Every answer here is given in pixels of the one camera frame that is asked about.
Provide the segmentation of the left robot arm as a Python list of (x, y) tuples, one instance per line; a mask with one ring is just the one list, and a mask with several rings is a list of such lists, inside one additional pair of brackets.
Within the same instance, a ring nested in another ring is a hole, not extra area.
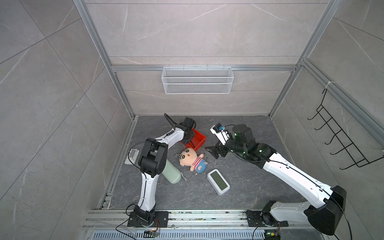
[(141, 172), (142, 186), (140, 199), (134, 205), (129, 220), (137, 220), (140, 225), (149, 227), (155, 221), (156, 188), (159, 175), (166, 167), (168, 150), (177, 142), (189, 143), (195, 136), (196, 121), (186, 117), (183, 122), (176, 123), (164, 114), (172, 129), (158, 138), (147, 138), (135, 166)]

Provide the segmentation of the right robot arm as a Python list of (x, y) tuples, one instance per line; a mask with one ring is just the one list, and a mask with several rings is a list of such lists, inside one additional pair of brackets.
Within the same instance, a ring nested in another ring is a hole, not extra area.
[(231, 131), (216, 124), (210, 131), (219, 140), (215, 146), (206, 148), (215, 159), (232, 153), (238, 159), (278, 177), (305, 198), (302, 203), (269, 201), (260, 213), (265, 226), (291, 221), (310, 224), (328, 236), (335, 234), (341, 218), (346, 217), (345, 189), (316, 180), (291, 164), (274, 148), (256, 142), (252, 130), (245, 124), (234, 125)]

